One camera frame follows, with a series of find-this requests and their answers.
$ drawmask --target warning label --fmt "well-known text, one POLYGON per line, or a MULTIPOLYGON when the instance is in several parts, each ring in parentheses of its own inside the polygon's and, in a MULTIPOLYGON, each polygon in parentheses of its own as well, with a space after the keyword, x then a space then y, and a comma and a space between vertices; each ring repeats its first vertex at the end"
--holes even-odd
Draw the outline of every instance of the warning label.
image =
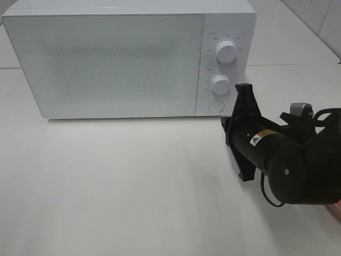
POLYGON ((270 135, 270 134, 273 134, 273 133, 278 133, 277 131, 274 131, 274 130, 264 130, 264 131, 261 131, 261 132, 258 132, 256 135, 254 135, 251 140, 250 140, 250 144, 252 146, 255 146, 257 145, 258 142, 260 142, 260 140, 262 138, 264 138, 265 136, 267 135, 270 135))

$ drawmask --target microwave oven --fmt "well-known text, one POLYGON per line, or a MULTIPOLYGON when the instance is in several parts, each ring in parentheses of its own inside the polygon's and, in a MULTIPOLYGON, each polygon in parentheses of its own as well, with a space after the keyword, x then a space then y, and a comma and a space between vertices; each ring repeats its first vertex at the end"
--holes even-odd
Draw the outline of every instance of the microwave oven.
POLYGON ((231 115, 246 0, 18 0, 2 21, 45 118, 231 115))

